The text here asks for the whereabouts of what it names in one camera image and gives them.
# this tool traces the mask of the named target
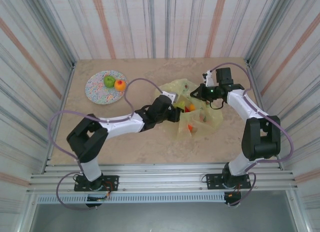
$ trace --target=beige table surface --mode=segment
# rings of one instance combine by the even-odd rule
[[[109,118],[129,114],[130,107],[125,100],[98,105],[91,102],[85,95],[88,79],[104,70],[116,70],[123,73],[129,81],[135,78],[147,78],[157,85],[163,85],[176,79],[187,78],[196,84],[202,83],[202,74],[214,66],[234,62],[245,66],[242,58],[175,58],[175,59],[104,59],[80,60],[76,64],[74,76],[66,100],[65,109],[95,114],[97,117]],[[230,66],[234,83],[241,84],[245,89],[249,81],[242,70]],[[155,88],[147,82],[137,81],[132,84],[128,99],[134,109],[140,109],[154,100]],[[249,96],[255,101],[253,92]],[[214,103],[220,106],[221,101]],[[109,139],[104,143],[98,160],[100,164],[178,164],[178,163],[211,163],[228,162],[241,151],[241,140],[245,123],[229,105],[221,110],[223,123],[217,132],[205,137],[174,141],[168,139],[163,128],[124,134]],[[68,134],[81,121],[81,117],[64,114],[58,130],[56,142],[62,148],[71,151],[66,141]],[[50,163],[75,164],[74,159],[54,149]]]

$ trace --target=round plate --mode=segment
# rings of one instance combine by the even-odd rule
[[[104,77],[112,76],[116,80],[123,80],[128,84],[127,78],[115,70],[104,70],[93,75],[85,85],[85,95],[93,103],[107,105],[119,100],[124,96],[124,91],[117,91],[114,87],[107,88],[104,84]]]

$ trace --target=plastic bag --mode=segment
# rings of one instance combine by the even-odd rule
[[[205,102],[190,96],[190,92],[197,87],[198,85],[186,78],[160,86],[161,90],[178,95],[177,102],[173,106],[188,109],[192,104],[195,107],[193,111],[181,113],[178,123],[162,123],[163,130],[170,134],[171,138],[182,140],[207,136],[217,131],[221,125],[223,116],[220,110],[211,109]]]

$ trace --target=corrugated metal wall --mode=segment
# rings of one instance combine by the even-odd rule
[[[46,161],[48,119],[59,110],[71,62],[29,0],[0,0],[0,231],[17,221],[31,173]]]
[[[244,57],[278,0],[41,0],[77,60]]]
[[[293,138],[285,162],[293,170],[313,224],[320,231],[320,0],[290,0],[252,59],[264,109],[278,115]],[[289,143],[282,136],[282,155]]]

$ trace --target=orange object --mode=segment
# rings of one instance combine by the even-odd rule
[[[117,90],[117,91],[124,91],[126,89],[126,82],[124,80],[121,80],[121,79],[117,79],[115,82],[114,82],[114,88]]]
[[[196,110],[196,107],[195,107],[195,105],[194,105],[193,103],[190,104],[189,110],[190,110],[190,111],[195,111],[195,110]]]

